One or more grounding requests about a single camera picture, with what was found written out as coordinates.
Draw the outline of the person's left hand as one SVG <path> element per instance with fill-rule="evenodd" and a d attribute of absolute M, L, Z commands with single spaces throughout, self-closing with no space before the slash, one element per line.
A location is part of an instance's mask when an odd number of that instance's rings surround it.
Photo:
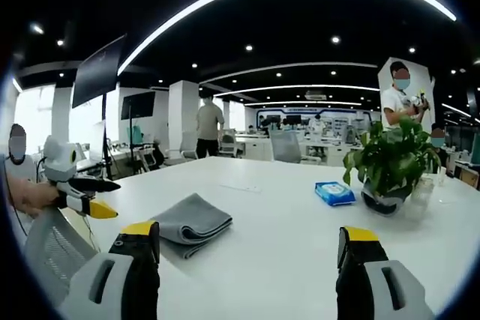
<path fill-rule="evenodd" d="M 15 209 L 30 217 L 37 217 L 44 208 L 53 205 L 59 192 L 49 183 L 36 184 L 7 175 L 7 195 Z"/>

